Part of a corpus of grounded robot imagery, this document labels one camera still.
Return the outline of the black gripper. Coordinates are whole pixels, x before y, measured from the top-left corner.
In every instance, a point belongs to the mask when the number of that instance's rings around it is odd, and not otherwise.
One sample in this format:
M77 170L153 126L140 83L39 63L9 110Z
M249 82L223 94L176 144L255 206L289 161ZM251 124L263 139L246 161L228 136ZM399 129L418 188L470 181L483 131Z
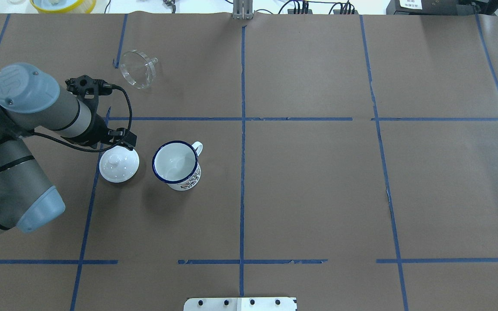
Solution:
M124 127L117 128L116 130L107 128L102 131L100 142L109 146L121 146L128 150L134 150L137 143L137 135Z

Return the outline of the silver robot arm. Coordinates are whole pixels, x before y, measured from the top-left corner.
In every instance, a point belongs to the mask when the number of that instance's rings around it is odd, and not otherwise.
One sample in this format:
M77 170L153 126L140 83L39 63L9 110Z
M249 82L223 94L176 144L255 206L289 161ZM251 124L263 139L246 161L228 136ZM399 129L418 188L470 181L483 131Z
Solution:
M25 138L39 136L87 153L99 153L99 144L108 150L136 146L132 116L126 127L113 130L97 113L100 96L114 90L127 96L124 88L87 75L65 84L29 63L0 71L0 234L12 228L34 232L65 211Z

